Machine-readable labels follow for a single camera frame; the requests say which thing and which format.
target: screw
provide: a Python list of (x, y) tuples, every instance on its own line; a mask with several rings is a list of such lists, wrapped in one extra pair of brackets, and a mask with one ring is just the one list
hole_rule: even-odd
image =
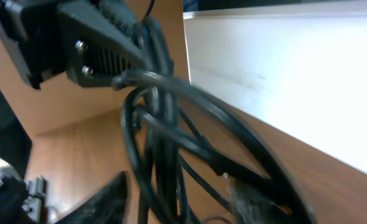
[(78, 40), (76, 42), (76, 45), (75, 45), (76, 49), (77, 49), (77, 52), (79, 54), (82, 54), (84, 53), (87, 49), (88, 49), (88, 45), (80, 40)]
[(92, 73), (94, 72), (94, 70), (92, 70), (92, 68), (88, 67), (88, 66), (83, 66), (83, 68), (81, 69), (81, 72), (85, 75), (85, 76), (90, 76), (92, 75)]

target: robotic arm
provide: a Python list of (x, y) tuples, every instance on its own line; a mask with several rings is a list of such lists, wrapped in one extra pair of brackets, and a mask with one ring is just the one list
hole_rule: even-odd
[[(22, 79), (33, 88), (40, 89), (42, 82), (63, 71), (82, 87), (104, 86), (117, 91), (137, 86), (126, 98), (121, 127), (141, 188), (139, 223), (147, 223), (149, 209), (161, 223), (201, 223), (188, 206), (182, 168), (233, 213), (237, 223), (315, 223), (267, 144), (206, 93), (175, 79), (158, 23), (151, 17), (137, 21), (122, 0), (0, 0), (0, 39)], [(220, 154), (179, 107), (178, 96), (188, 98), (229, 128), (270, 177)], [(143, 105), (137, 102), (140, 98)], [(179, 116), (195, 138), (179, 129)], [(141, 123), (149, 127), (142, 156), (134, 134)], [(184, 161), (180, 148), (207, 163), (216, 175), (227, 173), (236, 179), (232, 202)], [(153, 165), (156, 192), (151, 185)], [(235, 200), (244, 202), (242, 207)]]

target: white surface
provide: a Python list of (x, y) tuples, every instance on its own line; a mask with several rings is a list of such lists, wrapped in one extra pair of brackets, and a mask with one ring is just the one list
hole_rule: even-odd
[(367, 173), (367, 10), (203, 17), (185, 30), (194, 84)]

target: dark cloth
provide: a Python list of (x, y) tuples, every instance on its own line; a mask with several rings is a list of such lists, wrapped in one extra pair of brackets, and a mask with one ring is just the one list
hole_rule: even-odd
[(32, 142), (0, 91), (0, 158), (24, 178)]

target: silver metal object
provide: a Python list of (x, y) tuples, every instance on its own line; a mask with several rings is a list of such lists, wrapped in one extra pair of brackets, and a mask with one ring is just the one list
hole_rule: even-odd
[(75, 48), (79, 54), (84, 53), (88, 49), (88, 45), (80, 40), (78, 40), (75, 44)]
[(81, 72), (83, 72), (83, 74), (85, 76), (90, 76), (90, 75), (92, 75), (92, 73), (94, 72), (94, 70), (91, 67), (83, 66), (83, 68), (81, 69)]

